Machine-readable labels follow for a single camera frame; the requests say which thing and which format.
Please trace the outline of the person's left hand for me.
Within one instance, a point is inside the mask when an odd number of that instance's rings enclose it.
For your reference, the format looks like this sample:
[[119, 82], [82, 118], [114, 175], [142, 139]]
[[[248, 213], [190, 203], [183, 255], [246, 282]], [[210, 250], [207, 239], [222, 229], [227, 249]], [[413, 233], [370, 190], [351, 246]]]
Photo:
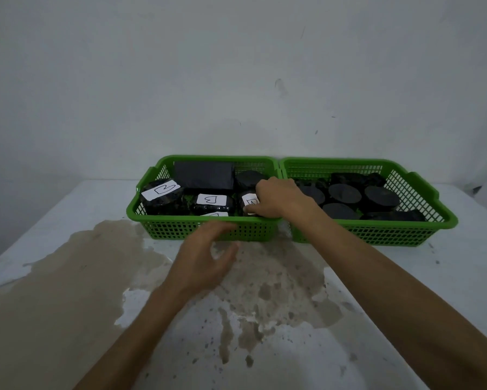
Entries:
[[216, 287], [224, 277], [212, 275], [213, 243], [237, 229], [232, 222], [214, 220], [201, 224], [182, 243], [162, 289], [173, 298], [189, 301], [198, 293]]

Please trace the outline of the large black labelled packet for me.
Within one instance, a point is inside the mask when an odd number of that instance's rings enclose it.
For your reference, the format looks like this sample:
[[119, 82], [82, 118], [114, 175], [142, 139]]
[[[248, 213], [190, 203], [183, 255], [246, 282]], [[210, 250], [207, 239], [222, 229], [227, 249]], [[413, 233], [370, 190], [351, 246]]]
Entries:
[[147, 183], [140, 196], [147, 215], [186, 215], [187, 202], [184, 188], [172, 178]]

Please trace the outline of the person's right forearm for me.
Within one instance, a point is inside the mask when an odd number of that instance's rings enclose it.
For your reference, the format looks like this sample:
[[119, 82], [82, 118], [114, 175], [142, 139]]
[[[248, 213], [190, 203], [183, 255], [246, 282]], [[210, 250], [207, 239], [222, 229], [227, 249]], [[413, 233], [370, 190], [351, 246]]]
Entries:
[[487, 390], [487, 337], [457, 310], [318, 206], [284, 218], [430, 390]]

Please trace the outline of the black round puck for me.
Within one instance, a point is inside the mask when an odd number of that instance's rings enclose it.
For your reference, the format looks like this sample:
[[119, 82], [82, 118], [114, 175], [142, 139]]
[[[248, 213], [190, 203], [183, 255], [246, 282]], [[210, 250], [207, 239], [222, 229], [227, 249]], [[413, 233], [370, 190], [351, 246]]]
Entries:
[[234, 176], [234, 189], [238, 192], [255, 190], [261, 180], [269, 177], [255, 170], [245, 170]]

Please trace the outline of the black rectangular box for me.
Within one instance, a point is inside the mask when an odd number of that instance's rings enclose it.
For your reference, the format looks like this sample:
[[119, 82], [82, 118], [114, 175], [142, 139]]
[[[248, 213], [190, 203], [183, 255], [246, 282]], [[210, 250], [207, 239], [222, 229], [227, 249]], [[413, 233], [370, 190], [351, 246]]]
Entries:
[[185, 190], [228, 192], [234, 187], [234, 163], [176, 161], [173, 179]]

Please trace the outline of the green plastic basket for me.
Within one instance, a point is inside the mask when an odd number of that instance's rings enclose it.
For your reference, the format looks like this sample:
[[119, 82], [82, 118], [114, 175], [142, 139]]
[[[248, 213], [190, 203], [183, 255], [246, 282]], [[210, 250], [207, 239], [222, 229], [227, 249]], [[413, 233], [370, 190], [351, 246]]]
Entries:
[[[218, 161], [233, 162], [234, 175], [245, 170], [255, 170], [268, 177], [282, 178], [279, 163], [273, 157], [267, 156], [208, 156], [208, 155], [169, 155], [158, 160], [156, 165], [149, 167], [136, 185], [136, 194], [126, 209], [130, 220], [139, 222], [149, 236], [156, 240], [183, 240], [192, 234], [198, 227], [209, 220], [225, 220], [237, 225], [237, 229], [222, 236], [226, 241], [269, 241], [278, 228], [278, 219], [264, 218], [260, 216], [241, 216], [239, 214], [237, 195], [240, 193], [234, 188], [228, 192], [214, 190], [189, 191], [184, 189], [184, 197], [187, 202], [188, 213], [186, 215], [147, 215], [140, 201], [143, 187], [157, 179], [172, 178], [174, 163], [176, 161]], [[232, 196], [236, 202], [234, 215], [228, 217], [203, 217], [195, 216], [189, 208], [194, 196], [200, 193], [214, 193]]]
[[337, 220], [342, 227], [370, 245], [416, 247], [439, 230], [454, 229], [457, 216], [440, 201], [439, 192], [420, 174], [382, 158], [285, 157], [279, 162], [284, 178], [328, 178], [334, 172], [376, 172], [400, 198], [398, 209], [417, 209], [426, 222]]

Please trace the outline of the small black labelled packet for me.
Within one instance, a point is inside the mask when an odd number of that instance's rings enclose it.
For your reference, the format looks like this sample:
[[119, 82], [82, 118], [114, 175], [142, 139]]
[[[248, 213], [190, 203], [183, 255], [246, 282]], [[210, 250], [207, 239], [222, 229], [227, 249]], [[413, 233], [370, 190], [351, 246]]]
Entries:
[[246, 190], [237, 195], [239, 214], [241, 216], [259, 216], [258, 214], [247, 212], [245, 209], [248, 205], [257, 205], [260, 203], [259, 197], [254, 190]]

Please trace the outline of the person's right hand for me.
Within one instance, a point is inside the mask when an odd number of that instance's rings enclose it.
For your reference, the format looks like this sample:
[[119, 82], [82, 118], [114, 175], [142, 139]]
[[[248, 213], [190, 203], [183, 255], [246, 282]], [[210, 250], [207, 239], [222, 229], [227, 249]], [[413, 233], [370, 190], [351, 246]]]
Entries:
[[283, 218], [295, 222], [319, 207], [314, 199], [306, 196], [292, 179], [271, 177], [261, 180], [255, 192], [261, 203], [268, 206], [269, 215], [265, 218]]

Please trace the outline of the person's left forearm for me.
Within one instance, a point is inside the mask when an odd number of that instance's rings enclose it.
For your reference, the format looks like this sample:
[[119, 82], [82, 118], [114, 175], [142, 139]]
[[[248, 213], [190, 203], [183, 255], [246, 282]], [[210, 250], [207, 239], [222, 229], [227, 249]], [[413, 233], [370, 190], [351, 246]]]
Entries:
[[164, 282], [73, 390], [130, 390], [176, 314], [199, 290]]

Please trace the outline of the pile of black round pucks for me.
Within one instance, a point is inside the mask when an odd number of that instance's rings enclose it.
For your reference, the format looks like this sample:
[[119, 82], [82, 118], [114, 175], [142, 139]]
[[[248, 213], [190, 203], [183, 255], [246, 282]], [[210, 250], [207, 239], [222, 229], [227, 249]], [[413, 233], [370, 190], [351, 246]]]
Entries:
[[418, 209], [401, 209], [401, 196], [379, 173], [334, 172], [318, 179], [294, 178], [296, 185], [335, 220], [426, 222]]

